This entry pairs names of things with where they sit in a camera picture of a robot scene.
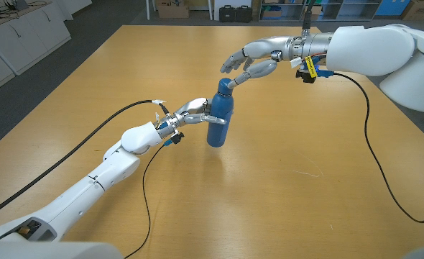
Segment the blue water bottle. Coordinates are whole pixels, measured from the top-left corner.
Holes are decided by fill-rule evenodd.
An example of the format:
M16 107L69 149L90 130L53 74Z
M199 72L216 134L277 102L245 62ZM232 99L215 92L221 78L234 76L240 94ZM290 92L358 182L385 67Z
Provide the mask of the blue water bottle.
M233 114L234 100L231 96L233 89L227 87L230 81L229 78L221 79L218 83L217 94L212 99L211 115L226 120L225 125L209 123L207 143L212 147L221 147L225 143L229 121Z

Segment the floor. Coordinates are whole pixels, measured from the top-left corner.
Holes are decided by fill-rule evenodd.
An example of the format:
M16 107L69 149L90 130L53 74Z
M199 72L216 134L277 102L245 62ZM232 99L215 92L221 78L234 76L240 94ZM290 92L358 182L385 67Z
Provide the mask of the floor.
M72 40L65 43L61 48L48 55L21 76L15 77L0 88L0 139L27 116L123 24L227 25L209 21L208 12L190 12L190 19L159 19L156 13L153 11L151 13L152 19L147 21L144 1L93 0L89 7L74 14L73 21L65 22ZM315 22L313 26L317 26L322 32L332 32L339 26L345 25L375 27L396 22L424 30L424 21L402 22L385 19L376 19L365 23ZM301 26L301 23L251 22L250 24L233 23L232 25ZM378 85L384 77L370 79ZM412 111L401 106L400 108L424 132L424 113Z

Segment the storage shelf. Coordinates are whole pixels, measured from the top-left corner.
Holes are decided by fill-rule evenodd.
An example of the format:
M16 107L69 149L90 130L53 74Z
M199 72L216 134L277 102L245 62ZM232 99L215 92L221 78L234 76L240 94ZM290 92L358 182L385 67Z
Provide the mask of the storage shelf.
M260 13L261 22L300 22L303 20L303 12L306 10L309 1L303 0L302 4L264 4L262 0L261 10L264 6L280 6L282 10L281 19L263 19L263 12ZM314 3L314 6L322 6L322 12L316 20L317 22L327 21L370 21L373 19L382 0L322 0Z
M275 5L275 6L289 6L289 5L293 5L293 6L302 6L303 4L262 4L262 6L273 6L273 5Z
M338 15L336 18L336 21L342 21L342 22L347 22L347 21L362 22L362 21L370 21L370 20L372 20L372 18L362 17L360 15Z
M343 4L380 4L377 0L344 0Z
M379 3L343 3L343 4L379 4Z
M261 19L261 22L299 22L299 16L281 17L281 19Z

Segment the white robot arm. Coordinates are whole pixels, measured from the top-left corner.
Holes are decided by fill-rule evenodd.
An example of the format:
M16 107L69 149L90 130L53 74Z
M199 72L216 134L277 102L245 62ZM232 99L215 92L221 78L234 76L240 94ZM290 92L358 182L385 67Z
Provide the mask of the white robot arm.
M424 32L400 24L370 29L340 27L334 33L256 40L234 53L221 72L230 73L245 62L244 72L228 85L234 88L249 78L270 74L279 61L290 61L295 67L308 56L319 56L317 64L330 71L365 76L392 73L380 84L383 92L403 106L424 112ZM269 60L251 65L259 58ZM314 82L303 65L297 75L305 82Z
M0 241L60 241L67 231L113 185L129 177L140 164L138 155L170 137L164 145L178 143L183 137L178 128L185 124L210 122L225 124L224 119L208 115L211 99L189 101L173 115L153 124L128 129L120 141L103 156L103 162L44 208L0 226Z

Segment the yellow tag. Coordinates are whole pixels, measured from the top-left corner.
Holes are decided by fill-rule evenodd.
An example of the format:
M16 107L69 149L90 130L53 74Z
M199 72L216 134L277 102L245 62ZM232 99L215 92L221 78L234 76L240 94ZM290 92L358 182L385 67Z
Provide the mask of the yellow tag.
M305 60L306 60L306 65L308 67L308 70L310 71L311 77L312 78L318 77L318 73L315 71L313 60L311 59L311 57L308 56L305 58Z

